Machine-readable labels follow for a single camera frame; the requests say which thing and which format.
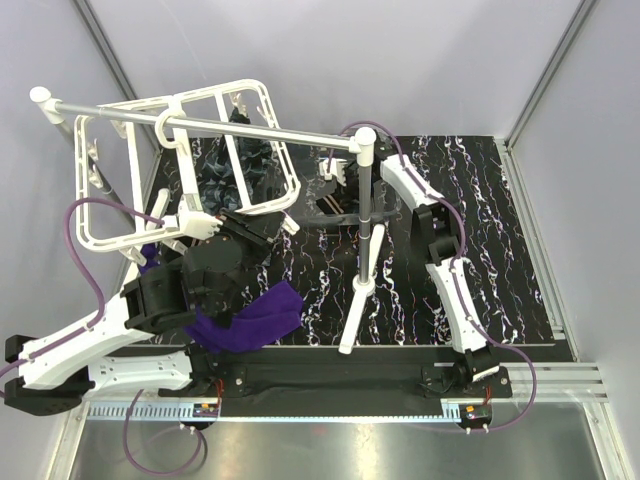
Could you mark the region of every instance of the black bracket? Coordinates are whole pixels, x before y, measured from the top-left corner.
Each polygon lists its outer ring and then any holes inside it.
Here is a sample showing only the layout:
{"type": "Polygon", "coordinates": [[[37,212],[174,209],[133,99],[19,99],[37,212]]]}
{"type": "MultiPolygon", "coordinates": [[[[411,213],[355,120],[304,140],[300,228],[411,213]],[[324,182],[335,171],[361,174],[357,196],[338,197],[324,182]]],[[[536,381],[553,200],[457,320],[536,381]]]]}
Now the black bracket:
{"type": "Polygon", "coordinates": [[[215,395],[215,381],[219,378],[216,357],[198,344],[187,347],[185,354],[191,361],[191,383],[180,390],[161,388],[160,397],[207,397],[215,395]]]}
{"type": "Polygon", "coordinates": [[[509,371],[505,367],[500,367],[498,372],[490,377],[464,386],[455,381],[449,383],[452,374],[451,367],[424,367],[422,382],[428,387],[424,389],[424,396],[427,398],[484,398],[487,387],[491,387],[492,398],[513,396],[509,371]]]}
{"type": "Polygon", "coordinates": [[[455,256],[460,230],[453,214],[442,204],[418,205],[411,220],[411,252],[420,263],[440,265],[455,256]]]}
{"type": "Polygon", "coordinates": [[[18,360],[23,345],[31,340],[35,340],[35,338],[24,335],[14,335],[7,338],[4,342],[4,359],[7,363],[13,363],[18,360]]]}
{"type": "Polygon", "coordinates": [[[5,384],[4,404],[43,417],[67,412],[82,403],[82,396],[95,387],[87,367],[71,375],[62,385],[50,390],[24,387],[22,377],[5,384]]]}
{"type": "Polygon", "coordinates": [[[495,348],[487,345],[472,352],[467,350],[464,355],[458,354],[460,359],[453,365],[453,375],[458,385],[465,386],[473,383],[474,377],[483,376],[500,365],[495,354],[495,348]]]}
{"type": "Polygon", "coordinates": [[[195,320],[182,290],[182,275],[177,265],[152,268],[127,283],[120,294],[127,300],[127,328],[158,335],[187,326],[195,320]]]}
{"type": "Polygon", "coordinates": [[[224,383],[224,396],[238,398],[245,395],[247,384],[247,369],[240,365],[223,365],[220,378],[224,383]]]}
{"type": "Polygon", "coordinates": [[[284,214],[273,212],[252,216],[222,209],[220,220],[223,221],[220,235],[230,235],[238,242],[242,248],[242,266],[250,269],[260,265],[271,253],[284,214]]]}

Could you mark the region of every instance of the gray wall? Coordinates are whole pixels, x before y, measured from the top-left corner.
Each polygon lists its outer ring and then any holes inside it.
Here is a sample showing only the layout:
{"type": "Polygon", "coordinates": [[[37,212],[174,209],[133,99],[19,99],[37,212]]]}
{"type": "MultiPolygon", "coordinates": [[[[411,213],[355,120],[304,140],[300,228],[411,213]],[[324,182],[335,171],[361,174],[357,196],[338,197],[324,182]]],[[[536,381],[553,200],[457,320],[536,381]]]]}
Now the gray wall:
{"type": "MultiPolygon", "coordinates": [[[[0,339],[4,342],[18,333],[48,335],[96,305],[62,238],[62,215],[74,200],[72,151],[30,102],[29,90],[44,85],[54,95],[75,103],[122,98],[70,2],[5,2],[0,15],[0,44],[0,339]]],[[[121,156],[125,149],[110,138],[105,137],[101,144],[101,162],[123,191],[129,188],[128,164],[121,156]]],[[[150,165],[148,159],[147,173],[150,165]]],[[[102,227],[99,233],[126,231],[114,213],[100,211],[98,215],[102,227]]],[[[121,257],[87,252],[82,257],[110,295],[121,257]]],[[[4,386],[10,377],[7,375],[0,384],[4,386]]],[[[3,478],[42,478],[56,421],[0,407],[3,478]]]]}
{"type": "Polygon", "coordinates": [[[578,3],[92,0],[142,96],[248,77],[284,128],[500,136],[578,3]]]}
{"type": "Polygon", "coordinates": [[[515,153],[585,360],[640,473],[640,3],[600,2],[515,153]]]}

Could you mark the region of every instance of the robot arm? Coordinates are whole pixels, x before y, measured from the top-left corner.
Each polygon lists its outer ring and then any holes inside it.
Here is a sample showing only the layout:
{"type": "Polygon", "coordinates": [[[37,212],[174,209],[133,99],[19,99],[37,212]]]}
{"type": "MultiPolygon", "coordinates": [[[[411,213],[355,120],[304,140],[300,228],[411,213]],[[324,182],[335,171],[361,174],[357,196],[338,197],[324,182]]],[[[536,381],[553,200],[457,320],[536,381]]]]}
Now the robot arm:
{"type": "Polygon", "coordinates": [[[404,163],[401,164],[398,155],[387,158],[381,162],[380,176],[398,192],[413,213],[412,251],[424,260],[442,299],[453,349],[461,355],[456,363],[456,374],[462,383],[476,382],[497,373],[499,364],[492,347],[471,324],[481,325],[464,276],[463,260],[454,259],[460,232],[451,213],[435,200],[443,198],[442,194],[422,178],[406,156],[404,163]],[[457,277],[459,292],[452,275],[457,277]]]}
{"type": "Polygon", "coordinates": [[[5,404],[34,415],[51,415],[74,408],[97,392],[162,388],[166,396],[172,392],[180,396],[201,377],[211,377],[212,369],[198,359],[194,363],[191,351],[157,357],[105,355],[193,323],[194,306],[216,321],[230,322],[233,312],[228,301],[244,285],[244,272],[271,252],[286,218],[280,212],[259,217],[224,212],[220,220],[218,235],[127,283],[106,303],[103,318],[92,327],[88,322],[96,312],[48,337],[9,338],[6,360],[23,363],[18,377],[5,386],[5,404]],[[64,344],[32,355],[83,328],[64,344]]]}

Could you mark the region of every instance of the metal rod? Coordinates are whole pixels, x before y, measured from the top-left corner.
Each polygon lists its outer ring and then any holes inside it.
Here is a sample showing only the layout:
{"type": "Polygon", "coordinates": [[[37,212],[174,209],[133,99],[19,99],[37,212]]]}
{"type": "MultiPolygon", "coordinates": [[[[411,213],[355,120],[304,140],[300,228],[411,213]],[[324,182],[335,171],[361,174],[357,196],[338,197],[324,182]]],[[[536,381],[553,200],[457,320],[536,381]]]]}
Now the metal rod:
{"type": "MultiPolygon", "coordinates": [[[[113,81],[116,86],[122,93],[122,96],[126,100],[137,100],[139,97],[136,94],[129,77],[124,71],[124,68],[120,64],[120,60],[105,33],[98,16],[96,15],[93,7],[91,6],[91,2],[89,0],[71,0],[71,3],[76,7],[76,11],[80,16],[80,19],[84,23],[85,27],[87,27],[87,31],[91,38],[93,39],[93,43],[95,44],[100,56],[104,60],[104,63],[111,73],[113,77],[113,81]]],[[[155,151],[160,150],[160,144],[158,143],[158,139],[156,138],[153,130],[149,127],[143,127],[143,132],[149,142],[151,142],[151,146],[155,149],[155,151]]]]}
{"type": "MultiPolygon", "coordinates": [[[[141,123],[145,125],[154,125],[158,120],[156,115],[149,113],[111,107],[88,107],[84,105],[57,102],[55,104],[55,109],[58,113],[87,115],[91,117],[107,118],[109,120],[141,123]]],[[[257,125],[244,125],[241,123],[219,122],[216,120],[205,120],[200,118],[170,117],[165,122],[165,125],[172,128],[212,132],[219,135],[235,135],[238,137],[259,138],[276,142],[291,142],[300,145],[335,148],[338,150],[349,150],[353,146],[351,139],[348,137],[261,127],[257,125]]]]}
{"type": "Polygon", "coordinates": [[[518,142],[522,131],[527,126],[527,123],[529,123],[533,112],[540,103],[540,100],[549,87],[551,80],[553,80],[553,77],[558,71],[558,68],[560,68],[562,61],[565,59],[567,53],[575,43],[578,34],[584,27],[587,19],[589,18],[589,15],[593,11],[598,1],[599,0],[582,0],[580,2],[580,5],[578,5],[578,7],[576,8],[573,17],[569,21],[569,25],[562,34],[562,38],[560,39],[560,42],[558,42],[556,49],[551,55],[551,58],[549,59],[549,62],[542,72],[538,83],[536,83],[536,86],[533,88],[533,91],[531,92],[527,103],[522,109],[518,120],[511,129],[509,135],[505,138],[505,143],[507,144],[508,148],[513,148],[518,142]]]}
{"type": "MultiPolygon", "coordinates": [[[[69,126],[67,122],[62,122],[62,123],[56,124],[56,128],[62,134],[64,139],[71,145],[71,148],[75,149],[75,135],[73,134],[73,130],[71,129],[71,126],[69,126]]],[[[104,173],[102,173],[102,171],[100,170],[100,167],[98,167],[98,165],[93,160],[93,158],[88,156],[87,163],[89,164],[89,168],[91,170],[95,170],[95,172],[98,175],[100,175],[100,179],[102,180],[102,188],[98,188],[98,190],[100,190],[100,192],[112,202],[116,202],[116,203],[119,203],[120,205],[124,205],[124,203],[122,203],[122,200],[120,200],[120,196],[113,189],[113,187],[111,186],[111,183],[109,183],[109,180],[107,180],[107,177],[104,176],[104,173]]],[[[122,216],[122,218],[124,218],[125,222],[127,222],[129,226],[131,226],[133,231],[135,231],[136,223],[133,217],[129,215],[127,212],[123,212],[122,210],[118,210],[118,213],[122,216]]]]}
{"type": "Polygon", "coordinates": [[[360,271],[358,281],[369,282],[369,250],[371,248],[371,166],[358,168],[360,176],[360,271]]]}

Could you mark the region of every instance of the purple towel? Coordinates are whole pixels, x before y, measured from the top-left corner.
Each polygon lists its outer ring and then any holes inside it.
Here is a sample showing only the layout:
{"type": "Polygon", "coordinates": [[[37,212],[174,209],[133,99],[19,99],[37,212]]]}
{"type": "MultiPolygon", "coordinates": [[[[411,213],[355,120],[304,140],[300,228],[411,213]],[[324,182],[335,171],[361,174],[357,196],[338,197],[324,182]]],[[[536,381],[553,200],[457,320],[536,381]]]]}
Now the purple towel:
{"type": "MultiPolygon", "coordinates": [[[[154,260],[157,254],[155,245],[144,245],[141,252],[147,259],[147,264],[140,267],[142,275],[156,267],[158,262],[154,260]]],[[[231,328],[219,327],[196,307],[196,322],[185,327],[184,331],[211,352],[259,350],[300,327],[302,304],[298,292],[283,281],[234,316],[231,328]]]]}

